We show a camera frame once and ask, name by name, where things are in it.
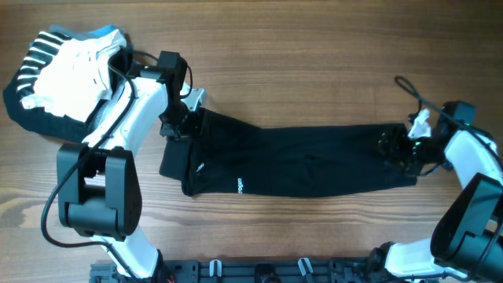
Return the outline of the black t-shirt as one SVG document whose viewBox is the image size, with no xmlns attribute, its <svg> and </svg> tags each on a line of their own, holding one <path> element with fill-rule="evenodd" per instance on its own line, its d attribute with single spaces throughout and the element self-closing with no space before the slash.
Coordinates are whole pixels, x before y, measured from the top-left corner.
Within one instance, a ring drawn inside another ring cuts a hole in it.
<svg viewBox="0 0 503 283">
<path fill-rule="evenodd" d="M 237 193 L 335 197 L 414 186 L 378 152 L 400 123 L 260 128 L 202 109 L 185 140 L 167 141 L 159 173 L 189 197 Z"/>
</svg>

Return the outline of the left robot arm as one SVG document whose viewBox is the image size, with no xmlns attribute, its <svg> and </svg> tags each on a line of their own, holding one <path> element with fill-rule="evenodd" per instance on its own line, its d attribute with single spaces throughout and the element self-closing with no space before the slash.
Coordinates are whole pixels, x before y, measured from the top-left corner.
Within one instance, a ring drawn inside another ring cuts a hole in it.
<svg viewBox="0 0 503 283">
<path fill-rule="evenodd" d="M 195 90 L 187 61 L 163 51 L 154 65 L 131 63 L 109 69 L 125 82 L 101 126 L 80 144 L 57 153 L 57 185 L 41 217 L 42 235 L 61 248 L 102 247 L 119 282 L 172 282 L 162 253 L 139 226 L 142 196 L 134 156 L 149 128 L 183 140 L 200 130 L 204 90 Z"/>
</svg>

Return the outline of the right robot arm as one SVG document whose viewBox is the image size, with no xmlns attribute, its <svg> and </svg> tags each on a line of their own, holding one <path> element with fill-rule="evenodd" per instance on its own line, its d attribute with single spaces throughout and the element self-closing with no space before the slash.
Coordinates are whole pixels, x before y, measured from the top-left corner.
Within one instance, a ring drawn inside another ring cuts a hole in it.
<svg viewBox="0 0 503 283">
<path fill-rule="evenodd" d="M 502 162 L 496 143 L 472 125 L 475 106 L 448 101 L 438 112 L 436 127 L 428 124 L 427 109 L 410 115 L 409 132 L 385 134 L 380 149 L 415 175 L 425 164 L 454 171 L 461 193 L 428 239 L 374 248 L 363 273 L 370 280 L 502 280 Z"/>
</svg>

